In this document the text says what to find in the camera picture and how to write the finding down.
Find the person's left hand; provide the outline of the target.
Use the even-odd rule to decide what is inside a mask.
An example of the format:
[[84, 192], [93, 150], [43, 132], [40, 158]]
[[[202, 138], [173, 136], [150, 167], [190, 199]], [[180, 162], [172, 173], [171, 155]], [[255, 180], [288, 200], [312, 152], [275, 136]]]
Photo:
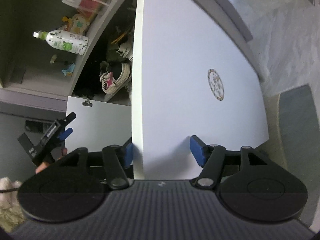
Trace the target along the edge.
[[[63, 148], [61, 150], [61, 155], [58, 157], [58, 160], [62, 159], [63, 157], [65, 157], [67, 155], [67, 148]], [[49, 167], [51, 165], [51, 163], [44, 161], [42, 162], [35, 170], [35, 174], [38, 174], [40, 172], [42, 172], [44, 169], [46, 169], [47, 167]]]

